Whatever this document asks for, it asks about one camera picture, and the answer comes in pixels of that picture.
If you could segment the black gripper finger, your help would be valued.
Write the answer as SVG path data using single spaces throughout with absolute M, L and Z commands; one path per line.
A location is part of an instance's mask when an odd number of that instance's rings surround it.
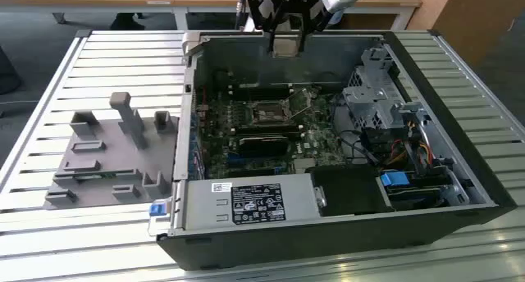
M 299 32 L 299 52 L 305 50 L 307 36 L 318 31 L 323 31 L 329 23 L 329 11 L 322 0 L 315 4 L 306 3 L 301 11 L 301 32 Z
M 287 16 L 281 8 L 282 3 L 277 4 L 273 0 L 262 0 L 262 30 L 269 36 L 269 52 L 274 51 L 275 32 L 286 29 Z

